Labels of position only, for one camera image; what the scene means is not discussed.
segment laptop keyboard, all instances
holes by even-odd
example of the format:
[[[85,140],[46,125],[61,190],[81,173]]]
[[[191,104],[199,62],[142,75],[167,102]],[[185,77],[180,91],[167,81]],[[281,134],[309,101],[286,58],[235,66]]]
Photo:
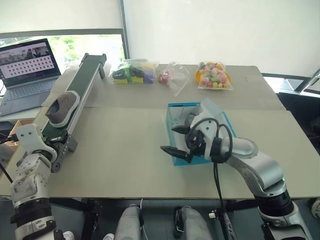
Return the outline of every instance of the laptop keyboard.
[[[53,85],[55,84],[55,80],[37,82],[34,84],[28,84],[21,87],[15,87],[12,89],[8,89],[3,97],[3,101],[11,101],[23,97],[27,97],[30,95],[35,95],[39,93],[44,93],[50,91]]]

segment beige table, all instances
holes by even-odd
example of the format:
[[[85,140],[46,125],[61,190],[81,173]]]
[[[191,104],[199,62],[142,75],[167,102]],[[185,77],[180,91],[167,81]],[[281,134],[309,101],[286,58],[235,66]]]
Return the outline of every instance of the beige table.
[[[319,156],[291,113],[284,110],[269,86],[255,94],[251,92],[252,88],[237,92],[241,87],[236,83],[236,72],[231,73],[235,86],[233,92],[201,91],[190,82],[177,99],[158,83],[140,86],[98,82],[91,94],[97,98],[101,91],[106,91],[101,98],[105,104],[84,108],[73,132],[78,140],[77,150],[65,158],[59,173],[50,176],[50,196],[218,198],[211,163],[176,167],[172,158],[160,150],[161,145],[169,144],[165,125],[167,104],[201,101],[207,96],[220,106],[224,105],[239,137],[252,139],[261,151],[280,163],[292,197],[320,196]],[[263,86],[262,81],[262,77],[252,79],[255,84],[251,87]],[[241,95],[255,95],[255,99],[248,102],[251,105],[241,105],[238,102],[245,102]],[[35,120],[40,126],[47,121],[45,111],[46,107]],[[23,152],[20,148],[8,165],[7,170],[12,176]],[[223,164],[219,171],[224,198],[253,197],[233,168]],[[9,194],[9,182],[2,177],[0,195]]]

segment gray floor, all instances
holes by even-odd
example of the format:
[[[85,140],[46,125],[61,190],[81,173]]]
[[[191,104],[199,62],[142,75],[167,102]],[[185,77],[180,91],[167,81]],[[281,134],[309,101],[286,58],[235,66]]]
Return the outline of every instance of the gray floor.
[[[319,222],[314,219],[306,206],[307,200],[295,201],[300,212],[309,227],[314,240],[320,239]],[[107,233],[114,233],[117,222],[123,210],[130,204],[140,204],[139,200],[115,200],[100,201],[99,222],[92,240],[102,240]],[[173,210],[177,206],[190,205],[198,210],[208,223],[214,240],[223,240],[220,222],[209,219],[208,213],[219,205],[212,200],[143,200],[142,210],[144,216],[144,228],[149,240],[173,240]],[[72,230],[79,238],[82,232],[84,215],[81,212],[52,206],[52,213],[56,219],[57,227],[63,231]],[[11,201],[0,201],[0,239],[14,240],[16,226],[10,224],[13,214]],[[256,208],[233,212],[231,221],[239,240],[255,239],[263,240],[260,229],[262,220]]]

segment yellow sponge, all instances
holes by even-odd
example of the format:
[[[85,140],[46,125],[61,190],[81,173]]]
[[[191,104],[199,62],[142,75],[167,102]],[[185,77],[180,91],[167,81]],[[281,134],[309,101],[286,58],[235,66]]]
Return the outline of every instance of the yellow sponge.
[[[114,79],[115,84],[128,84],[128,79]]]
[[[144,78],[143,77],[132,76],[131,77],[131,82],[133,82],[134,84],[143,84],[144,83]]]

